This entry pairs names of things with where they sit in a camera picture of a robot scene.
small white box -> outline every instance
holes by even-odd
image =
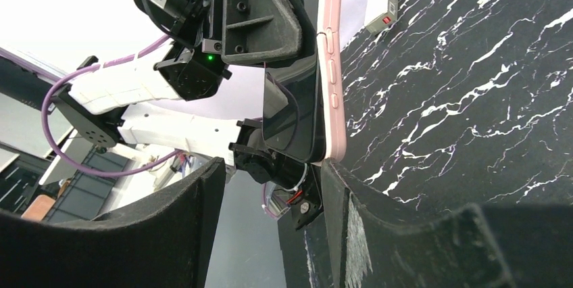
[[[364,25],[372,34],[378,34],[398,20],[398,0],[368,0]]]

smartphone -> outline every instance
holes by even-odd
[[[346,124],[340,63],[341,0],[290,0],[303,29],[300,55],[265,68],[263,138],[305,163],[342,160]]]

phone screen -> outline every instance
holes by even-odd
[[[303,30],[301,54],[267,65],[263,138],[268,147],[301,162],[325,154],[324,112],[316,47],[318,0],[290,0]]]

black marble table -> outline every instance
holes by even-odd
[[[348,170],[426,215],[573,204],[573,0],[400,0],[343,51]],[[289,287],[333,287],[324,217],[279,222]]]

black wire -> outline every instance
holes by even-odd
[[[178,43],[180,43],[181,45],[184,45],[185,47],[187,47],[187,49],[193,49],[195,46],[192,46],[190,42],[183,40],[182,38],[180,38],[179,36],[177,36],[176,34],[174,34],[173,32],[171,32],[171,30],[167,29],[165,26],[161,25],[157,19],[155,18],[155,16],[153,15],[153,13],[151,13],[151,8],[149,8],[149,4],[147,3],[147,0],[141,0],[141,3],[143,5],[143,10],[145,11],[145,13],[147,14],[147,16],[149,16],[149,19],[151,19],[151,21],[153,22],[153,24],[158,27],[161,31],[165,32],[169,37],[171,37],[173,40],[177,41]]]

